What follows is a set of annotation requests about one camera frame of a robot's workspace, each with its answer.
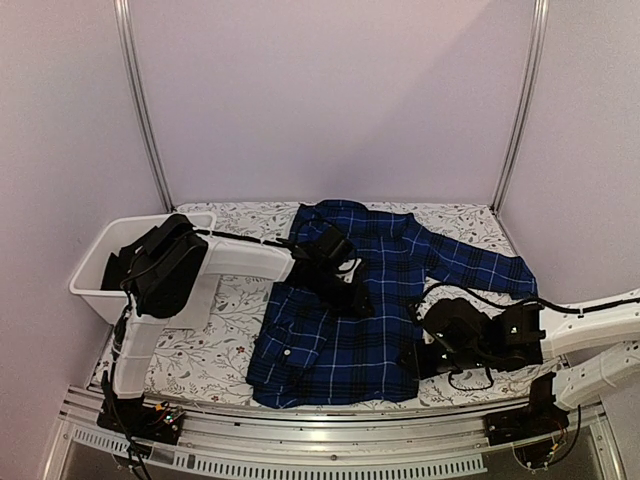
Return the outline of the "blue plaid long sleeve shirt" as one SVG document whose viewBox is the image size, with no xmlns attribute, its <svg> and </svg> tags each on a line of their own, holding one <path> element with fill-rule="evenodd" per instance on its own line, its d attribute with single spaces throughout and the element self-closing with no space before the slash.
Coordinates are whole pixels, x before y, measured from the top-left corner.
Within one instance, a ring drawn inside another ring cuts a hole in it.
<svg viewBox="0 0 640 480">
<path fill-rule="evenodd" d="M 414 398 L 418 382 L 399 359 L 423 338 L 408 306 L 428 279 L 514 299 L 537 292 L 519 257 L 354 201 L 299 207 L 288 241 L 295 264 L 272 287 L 246 375 L 270 408 Z"/>
</svg>

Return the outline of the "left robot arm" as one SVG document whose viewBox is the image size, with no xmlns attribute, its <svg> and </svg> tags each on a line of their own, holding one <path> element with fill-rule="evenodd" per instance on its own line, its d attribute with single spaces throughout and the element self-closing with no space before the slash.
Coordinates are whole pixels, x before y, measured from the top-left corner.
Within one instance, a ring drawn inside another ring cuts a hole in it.
<svg viewBox="0 0 640 480">
<path fill-rule="evenodd" d="M 374 307 L 357 279 L 356 248 L 334 224 L 313 240 L 298 236 L 262 241 L 194 225 L 170 215 L 133 243 L 111 254 L 101 288 L 121 291 L 126 304 L 116 322 L 112 372 L 105 390 L 116 399 L 111 419 L 128 434 L 148 426 L 144 380 L 156 342 L 171 319 L 208 313 L 221 275 L 285 282 L 312 292 L 331 311 L 370 317 Z"/>
</svg>

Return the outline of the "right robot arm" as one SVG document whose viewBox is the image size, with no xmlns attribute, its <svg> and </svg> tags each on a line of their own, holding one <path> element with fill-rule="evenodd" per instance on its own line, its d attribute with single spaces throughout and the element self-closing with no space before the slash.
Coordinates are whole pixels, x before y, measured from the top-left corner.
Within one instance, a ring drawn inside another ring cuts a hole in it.
<svg viewBox="0 0 640 480">
<path fill-rule="evenodd" d="M 440 283 L 409 301 L 412 323 L 430 337 L 405 347 L 399 365 L 417 379 L 483 368 L 512 372 L 580 350 L 598 354 L 530 387 L 532 402 L 517 427 L 537 436 L 555 407 L 569 411 L 639 376 L 639 292 L 558 305 L 539 297 L 499 303 L 457 287 L 453 298 L 432 300 Z"/>
</svg>

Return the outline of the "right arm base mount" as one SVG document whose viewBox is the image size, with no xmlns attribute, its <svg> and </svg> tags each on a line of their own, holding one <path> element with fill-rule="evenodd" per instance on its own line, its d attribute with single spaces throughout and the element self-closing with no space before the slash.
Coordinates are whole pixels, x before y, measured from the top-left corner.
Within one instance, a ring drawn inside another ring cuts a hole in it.
<svg viewBox="0 0 640 480">
<path fill-rule="evenodd" d="M 484 434 L 492 447 L 545 436 L 540 442 L 517 447 L 514 451 L 516 460 L 530 470 L 552 464 L 569 427 L 568 412 L 555 404 L 555 377 L 552 372 L 536 378 L 530 386 L 525 406 L 483 417 Z"/>
</svg>

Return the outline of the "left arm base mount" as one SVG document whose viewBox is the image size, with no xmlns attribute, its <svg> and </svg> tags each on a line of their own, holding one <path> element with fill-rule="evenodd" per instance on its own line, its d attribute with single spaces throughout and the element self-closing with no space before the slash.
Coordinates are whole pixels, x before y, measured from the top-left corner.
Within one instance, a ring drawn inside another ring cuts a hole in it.
<svg viewBox="0 0 640 480">
<path fill-rule="evenodd" d="M 144 398 L 105 399 L 97 425 L 132 438 L 176 445 L 181 436 L 185 411 L 168 402 L 149 406 Z"/>
</svg>

